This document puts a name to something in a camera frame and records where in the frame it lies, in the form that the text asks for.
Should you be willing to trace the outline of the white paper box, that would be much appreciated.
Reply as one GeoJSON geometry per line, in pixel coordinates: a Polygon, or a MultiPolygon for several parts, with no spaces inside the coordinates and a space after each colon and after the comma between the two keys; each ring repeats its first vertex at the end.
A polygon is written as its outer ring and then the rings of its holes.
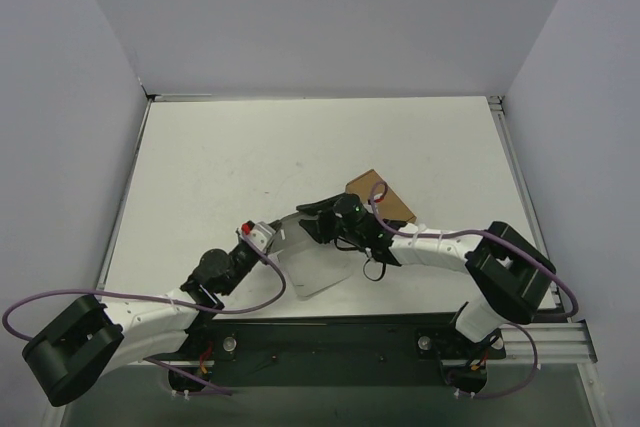
{"type": "Polygon", "coordinates": [[[332,243],[316,243],[299,225],[300,220],[306,217],[291,214],[281,220],[271,257],[288,276],[295,294],[308,299],[349,278],[356,258],[332,243]]]}

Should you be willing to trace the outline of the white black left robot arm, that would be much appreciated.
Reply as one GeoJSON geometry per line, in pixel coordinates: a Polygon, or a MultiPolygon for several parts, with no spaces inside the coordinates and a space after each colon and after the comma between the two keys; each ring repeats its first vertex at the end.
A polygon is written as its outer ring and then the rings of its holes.
{"type": "Polygon", "coordinates": [[[131,362],[174,352],[196,357],[205,345],[201,325],[223,311],[220,297],[244,280],[269,244],[250,237],[229,252],[205,252],[187,281],[157,302],[82,295],[28,341],[22,357],[55,407],[131,362]]]}

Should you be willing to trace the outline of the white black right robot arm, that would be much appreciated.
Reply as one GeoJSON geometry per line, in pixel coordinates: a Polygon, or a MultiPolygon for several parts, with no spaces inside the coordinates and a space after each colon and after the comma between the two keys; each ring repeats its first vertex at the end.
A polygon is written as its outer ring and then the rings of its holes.
{"type": "Polygon", "coordinates": [[[455,330],[473,343],[506,323],[530,324],[556,268],[507,223],[486,230],[437,231],[381,217],[356,194],[302,204],[300,227],[318,244],[344,242],[386,266],[424,265],[468,274],[479,296],[456,314],[455,330]]]}

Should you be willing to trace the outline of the brown folded cardboard box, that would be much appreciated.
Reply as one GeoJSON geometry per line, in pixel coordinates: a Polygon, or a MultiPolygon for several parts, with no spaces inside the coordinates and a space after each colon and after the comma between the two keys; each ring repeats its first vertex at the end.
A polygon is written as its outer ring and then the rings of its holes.
{"type": "MultiPolygon", "coordinates": [[[[383,182],[384,179],[374,170],[369,169],[355,179],[349,181],[345,186],[345,192],[356,194],[361,202],[367,206],[369,196],[374,186],[383,182]]],[[[383,219],[404,221],[414,223],[416,215],[410,210],[405,202],[387,184],[387,187],[378,186],[375,188],[377,210],[383,219]]]]}

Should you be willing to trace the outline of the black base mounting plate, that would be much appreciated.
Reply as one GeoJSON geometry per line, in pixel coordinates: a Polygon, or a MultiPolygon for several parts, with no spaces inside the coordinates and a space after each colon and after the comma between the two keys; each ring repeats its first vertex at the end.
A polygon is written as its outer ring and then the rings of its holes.
{"type": "Polygon", "coordinates": [[[503,360],[499,330],[480,343],[454,328],[451,313],[221,319],[192,330],[159,360],[179,394],[204,381],[244,387],[442,386],[448,375],[483,388],[486,363],[503,360]]]}

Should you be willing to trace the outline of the aluminium table frame rail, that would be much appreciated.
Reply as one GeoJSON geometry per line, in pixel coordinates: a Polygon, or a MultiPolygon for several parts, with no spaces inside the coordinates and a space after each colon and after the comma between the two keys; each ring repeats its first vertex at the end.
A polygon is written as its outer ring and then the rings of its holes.
{"type": "MultiPolygon", "coordinates": [[[[525,216],[529,225],[529,229],[533,235],[534,245],[538,248],[538,250],[540,250],[545,255],[545,257],[550,258],[548,249],[546,246],[546,242],[544,239],[544,235],[542,233],[540,223],[536,215],[536,210],[530,196],[530,191],[529,191],[527,182],[525,180],[524,173],[520,166],[519,160],[517,158],[512,136],[507,126],[506,114],[505,114],[504,105],[503,105],[504,95],[490,95],[486,99],[489,105],[489,109],[491,111],[491,115],[494,119],[494,123],[496,125],[496,129],[500,137],[502,147],[504,149],[505,155],[508,158],[508,163],[509,163],[514,181],[516,183],[518,195],[520,197],[522,206],[525,211],[525,216]]],[[[553,283],[551,284],[551,292],[552,292],[553,298],[555,299],[556,306],[559,306],[561,308],[566,307],[565,303],[568,302],[568,300],[567,301],[563,300],[564,294],[560,293],[560,289],[559,287],[557,287],[556,284],[553,284],[553,283]]],[[[563,325],[564,327],[565,325],[569,325],[571,323],[579,325],[582,328],[582,331],[585,335],[586,348],[587,348],[589,360],[586,360],[580,363],[596,364],[598,357],[595,352],[595,348],[593,346],[593,342],[591,340],[591,337],[588,331],[588,326],[584,321],[580,321],[576,323],[571,319],[565,319],[565,320],[561,320],[560,323],[555,322],[553,325],[555,327],[560,327],[560,325],[563,325]]]]}

